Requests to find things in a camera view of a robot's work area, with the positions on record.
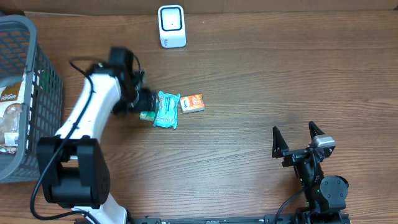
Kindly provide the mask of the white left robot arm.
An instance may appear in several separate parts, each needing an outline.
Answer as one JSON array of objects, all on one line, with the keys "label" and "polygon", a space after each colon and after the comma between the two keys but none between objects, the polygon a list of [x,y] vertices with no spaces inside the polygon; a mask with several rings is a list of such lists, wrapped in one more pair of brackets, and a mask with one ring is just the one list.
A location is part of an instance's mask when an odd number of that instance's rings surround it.
[{"label": "white left robot arm", "polygon": [[100,148],[111,114],[155,111],[156,91],[144,87],[145,71],[133,51],[112,47],[106,62],[81,72],[82,92],[65,123],[37,143],[40,177],[30,198],[38,220],[82,215],[85,223],[133,223],[128,209],[110,194],[111,178]]}]

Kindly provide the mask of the small teal tissue pack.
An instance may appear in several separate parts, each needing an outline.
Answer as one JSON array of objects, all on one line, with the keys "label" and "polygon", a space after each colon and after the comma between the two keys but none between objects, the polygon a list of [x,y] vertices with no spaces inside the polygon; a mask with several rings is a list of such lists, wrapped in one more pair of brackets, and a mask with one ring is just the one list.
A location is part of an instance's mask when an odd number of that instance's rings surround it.
[{"label": "small teal tissue pack", "polygon": [[155,111],[141,111],[139,114],[139,119],[143,121],[154,121],[156,117]]}]

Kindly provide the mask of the teal wet wipes pack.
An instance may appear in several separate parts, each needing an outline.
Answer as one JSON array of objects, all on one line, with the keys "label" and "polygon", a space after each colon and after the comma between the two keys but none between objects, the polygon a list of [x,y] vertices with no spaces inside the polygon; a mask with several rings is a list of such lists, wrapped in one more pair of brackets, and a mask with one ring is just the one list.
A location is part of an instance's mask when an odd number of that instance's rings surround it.
[{"label": "teal wet wipes pack", "polygon": [[180,94],[173,95],[159,91],[159,104],[154,120],[154,126],[161,128],[178,127],[178,104],[180,103]]}]

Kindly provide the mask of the brown bread snack bag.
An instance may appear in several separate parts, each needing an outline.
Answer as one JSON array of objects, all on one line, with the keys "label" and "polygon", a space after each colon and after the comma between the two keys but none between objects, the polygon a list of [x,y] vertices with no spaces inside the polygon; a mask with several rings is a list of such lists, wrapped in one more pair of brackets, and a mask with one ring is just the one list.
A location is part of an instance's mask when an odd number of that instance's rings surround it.
[{"label": "brown bread snack bag", "polygon": [[19,123],[24,102],[26,75],[1,84],[1,153],[15,155],[19,143]]}]

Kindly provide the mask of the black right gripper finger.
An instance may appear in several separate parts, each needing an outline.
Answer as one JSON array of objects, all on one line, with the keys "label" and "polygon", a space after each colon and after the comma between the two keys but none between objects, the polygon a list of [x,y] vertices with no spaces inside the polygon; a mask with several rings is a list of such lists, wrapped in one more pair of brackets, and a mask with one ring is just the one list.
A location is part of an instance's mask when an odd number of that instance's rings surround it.
[{"label": "black right gripper finger", "polygon": [[285,152],[289,151],[289,147],[285,142],[277,126],[274,126],[272,128],[272,134],[273,134],[272,158],[281,158],[284,156]]},{"label": "black right gripper finger", "polygon": [[315,136],[324,135],[324,132],[313,121],[310,121],[308,123],[308,127],[309,127],[309,131],[310,131],[310,136],[312,139]]}]

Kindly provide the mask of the orange tissue pack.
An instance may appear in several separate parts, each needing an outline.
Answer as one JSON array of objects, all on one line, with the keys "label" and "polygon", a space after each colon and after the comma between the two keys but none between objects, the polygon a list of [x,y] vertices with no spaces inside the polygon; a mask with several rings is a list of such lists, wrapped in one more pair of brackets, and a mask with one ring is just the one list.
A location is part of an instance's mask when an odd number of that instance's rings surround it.
[{"label": "orange tissue pack", "polygon": [[180,105],[184,114],[199,112],[205,109],[202,94],[183,96],[180,98]]}]

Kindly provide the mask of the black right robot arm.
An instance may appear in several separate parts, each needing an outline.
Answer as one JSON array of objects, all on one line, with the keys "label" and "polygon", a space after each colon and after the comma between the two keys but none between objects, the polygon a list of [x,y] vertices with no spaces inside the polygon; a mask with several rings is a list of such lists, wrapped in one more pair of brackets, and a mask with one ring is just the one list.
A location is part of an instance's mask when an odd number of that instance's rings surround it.
[{"label": "black right robot arm", "polygon": [[[342,214],[346,208],[349,183],[342,176],[325,176],[321,162],[331,156],[336,142],[325,134],[313,121],[308,123],[311,143],[303,149],[291,151],[280,130],[272,128],[272,157],[282,158],[283,167],[293,167],[302,189],[289,197],[275,215],[265,216],[273,223],[350,223],[349,215]],[[294,214],[282,215],[293,199],[305,195],[306,207],[296,209]]]}]

